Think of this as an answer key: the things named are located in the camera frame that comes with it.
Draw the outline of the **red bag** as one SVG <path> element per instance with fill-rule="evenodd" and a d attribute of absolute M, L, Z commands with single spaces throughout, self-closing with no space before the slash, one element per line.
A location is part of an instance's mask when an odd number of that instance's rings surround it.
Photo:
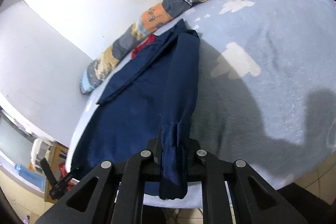
<path fill-rule="evenodd" d="M 65 162 L 61 162 L 59 165 L 59 170 L 60 170 L 60 179 L 65 178 L 65 176 L 68 174 L 68 172 L 66 171 L 66 164 Z"/>

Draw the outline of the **white appliance by window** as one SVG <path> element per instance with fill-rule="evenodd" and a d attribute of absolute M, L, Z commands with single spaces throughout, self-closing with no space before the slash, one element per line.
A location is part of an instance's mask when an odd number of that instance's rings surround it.
<path fill-rule="evenodd" d="M 47 151 L 49 151 L 52 146 L 53 143 L 50 140 L 36 138 L 33 141 L 31 149 L 31 164 L 34 169 L 40 164 L 41 159 L 45 158 Z"/>

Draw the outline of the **wooden frame furniture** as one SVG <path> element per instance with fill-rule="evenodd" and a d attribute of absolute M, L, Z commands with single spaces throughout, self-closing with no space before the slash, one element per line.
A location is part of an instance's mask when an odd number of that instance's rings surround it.
<path fill-rule="evenodd" d="M 56 180 L 60 180 L 61 172 L 59 169 L 59 164 L 63 163 L 66 161 L 67 157 L 67 152 L 68 152 L 68 147 L 58 143 L 58 142 L 53 142 L 49 154 L 46 157 L 47 162 L 50 166 L 50 169 L 52 173 L 54 174 Z M 49 183 L 48 180 L 46 180 L 45 183 L 45 202 L 49 203 L 56 203 L 56 200 L 53 200 L 51 196 L 49 195 L 49 191 L 51 190 L 52 186 Z"/>

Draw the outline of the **navy blue garment red collar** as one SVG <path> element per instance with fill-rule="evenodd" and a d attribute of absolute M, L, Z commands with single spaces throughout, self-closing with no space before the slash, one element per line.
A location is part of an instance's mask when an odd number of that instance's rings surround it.
<path fill-rule="evenodd" d="M 72 156 L 77 179 L 100 162 L 127 161 L 151 139 L 162 148 L 160 180 L 147 194 L 187 194 L 187 151 L 198 96 L 199 44 L 183 20 L 146 45 L 108 82 Z"/>

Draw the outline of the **long patchwork bolster pillow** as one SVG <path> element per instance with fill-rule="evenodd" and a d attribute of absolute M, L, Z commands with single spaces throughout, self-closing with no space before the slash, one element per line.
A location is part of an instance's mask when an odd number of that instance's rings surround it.
<path fill-rule="evenodd" d="M 206 1 L 208 0 L 162 0 L 148 8 L 124 34 L 88 65 L 80 81 L 81 94 L 89 94 L 96 89 L 120 61 L 150 34 L 192 8 L 193 5 Z"/>

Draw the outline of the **light blue bed sheet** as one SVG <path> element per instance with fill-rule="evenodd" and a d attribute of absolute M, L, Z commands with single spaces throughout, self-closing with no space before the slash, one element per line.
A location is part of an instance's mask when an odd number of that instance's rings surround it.
<path fill-rule="evenodd" d="M 218 159 L 246 161 L 273 188 L 310 172 L 335 151 L 335 1 L 209 0 L 177 16 L 197 32 L 198 96 L 190 139 Z M 147 44 L 128 53 L 91 94 L 76 146 L 110 79 Z M 145 196 L 147 205 L 200 207 L 201 185 L 184 198 Z"/>

